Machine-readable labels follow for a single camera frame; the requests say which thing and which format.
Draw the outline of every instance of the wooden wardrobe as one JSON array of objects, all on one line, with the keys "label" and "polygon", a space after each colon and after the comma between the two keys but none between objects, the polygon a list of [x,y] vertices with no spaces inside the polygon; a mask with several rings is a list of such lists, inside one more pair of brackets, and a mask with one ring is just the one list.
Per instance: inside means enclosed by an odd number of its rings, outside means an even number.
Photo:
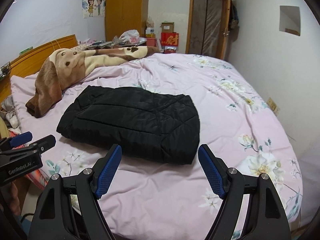
[{"label": "wooden wardrobe", "polygon": [[128,30],[145,36],[149,0],[106,0],[106,41]]}]

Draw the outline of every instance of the folded black puffer jacket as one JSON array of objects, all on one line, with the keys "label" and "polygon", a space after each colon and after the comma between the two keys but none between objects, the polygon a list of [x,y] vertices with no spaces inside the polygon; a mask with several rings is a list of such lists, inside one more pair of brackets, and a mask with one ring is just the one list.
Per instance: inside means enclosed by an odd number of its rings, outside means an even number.
[{"label": "folded black puffer jacket", "polygon": [[141,88],[88,86],[65,111],[57,132],[76,142],[124,155],[191,164],[199,144],[198,112],[185,95],[160,95]]}]

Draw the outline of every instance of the electrical outlet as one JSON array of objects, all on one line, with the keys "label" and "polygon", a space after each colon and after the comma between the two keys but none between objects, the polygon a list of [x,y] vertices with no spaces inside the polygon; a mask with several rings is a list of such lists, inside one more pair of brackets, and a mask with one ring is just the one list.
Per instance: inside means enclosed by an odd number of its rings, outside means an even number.
[{"label": "electrical outlet", "polygon": [[278,116],[280,108],[276,105],[276,103],[272,100],[272,98],[269,98],[267,101],[267,105],[270,107],[272,112]]},{"label": "electrical outlet", "polygon": [[267,105],[270,107],[272,111],[274,111],[277,107],[276,103],[272,100],[272,98],[268,99]]},{"label": "electrical outlet", "polygon": [[276,108],[273,110],[273,112],[274,112],[274,114],[275,114],[276,116],[278,116],[278,115],[279,115],[279,112],[280,112],[280,108],[279,108],[279,107],[276,107]]}]

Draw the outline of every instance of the brown dog blanket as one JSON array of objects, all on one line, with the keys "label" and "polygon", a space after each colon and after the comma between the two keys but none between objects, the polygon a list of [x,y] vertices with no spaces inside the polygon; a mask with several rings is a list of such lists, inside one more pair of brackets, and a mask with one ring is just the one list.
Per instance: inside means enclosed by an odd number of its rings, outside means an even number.
[{"label": "brown dog blanket", "polygon": [[96,67],[117,66],[159,52],[156,47],[72,51],[58,49],[43,63],[36,78],[36,94],[27,103],[34,117],[43,116],[62,99],[62,91],[81,81]]}]

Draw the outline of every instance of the cartoon girl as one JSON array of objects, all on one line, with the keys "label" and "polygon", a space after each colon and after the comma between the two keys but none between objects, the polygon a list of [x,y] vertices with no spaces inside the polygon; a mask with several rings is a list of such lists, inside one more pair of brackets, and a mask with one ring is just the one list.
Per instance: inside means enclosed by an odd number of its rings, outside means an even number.
[{"label": "cartoon girl", "polygon": [[88,9],[89,17],[93,17],[94,0],[88,0],[88,4],[89,4],[89,9]]}]

